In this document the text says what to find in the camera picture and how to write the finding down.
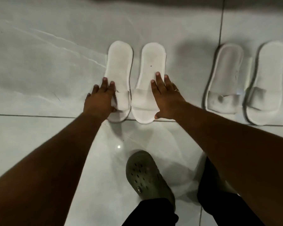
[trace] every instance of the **black pants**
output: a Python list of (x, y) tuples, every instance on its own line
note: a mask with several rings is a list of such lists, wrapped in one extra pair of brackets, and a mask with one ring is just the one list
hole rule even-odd
[[(207, 158), (197, 197), (203, 209), (211, 214), (218, 226), (264, 226), (243, 199), (237, 194), (220, 191), (218, 172)], [(178, 216), (168, 199), (141, 201), (129, 215), (123, 226), (164, 225), (174, 226)]]

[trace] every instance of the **person's left hand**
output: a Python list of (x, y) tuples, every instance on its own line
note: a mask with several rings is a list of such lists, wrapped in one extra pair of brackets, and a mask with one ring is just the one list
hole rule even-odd
[(94, 116), (103, 122), (111, 112), (116, 112), (116, 109), (111, 106), (111, 99), (114, 93), (114, 82), (111, 81), (108, 86), (108, 79), (104, 77), (101, 87), (94, 85), (92, 93), (87, 94), (83, 114)]

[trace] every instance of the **white slipper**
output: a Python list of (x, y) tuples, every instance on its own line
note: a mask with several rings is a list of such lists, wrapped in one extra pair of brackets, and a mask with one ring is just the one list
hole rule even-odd
[(108, 120), (121, 122), (126, 119), (131, 109), (130, 71), (132, 66), (133, 50), (130, 45), (115, 41), (108, 50), (107, 68), (105, 77), (108, 82), (115, 82), (115, 97), (111, 100), (111, 106), (117, 112), (111, 113)]
[(240, 98), (237, 94), (238, 75), (243, 56), (239, 45), (225, 44), (219, 48), (205, 94), (205, 110), (219, 115), (237, 113)]
[(142, 124), (154, 121), (159, 112), (151, 89), (151, 80), (160, 72), (164, 81), (166, 50), (158, 43), (146, 44), (141, 51), (141, 70), (136, 89), (132, 94), (132, 114)]
[(251, 123), (265, 125), (279, 111), (282, 102), (283, 43), (264, 44), (257, 65), (244, 111)]

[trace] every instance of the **forearm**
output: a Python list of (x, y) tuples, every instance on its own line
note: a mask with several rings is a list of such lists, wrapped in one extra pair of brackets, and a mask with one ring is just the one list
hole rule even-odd
[(283, 138), (188, 103), (175, 120), (266, 225), (283, 225)]
[(80, 115), (0, 177), (0, 225), (63, 225), (100, 125)]

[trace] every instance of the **gray slipper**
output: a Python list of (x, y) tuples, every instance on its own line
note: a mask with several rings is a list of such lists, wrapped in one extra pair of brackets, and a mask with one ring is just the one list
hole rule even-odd
[(130, 156), (126, 165), (126, 176), (142, 200), (167, 198), (175, 211), (174, 194), (148, 152), (138, 151)]

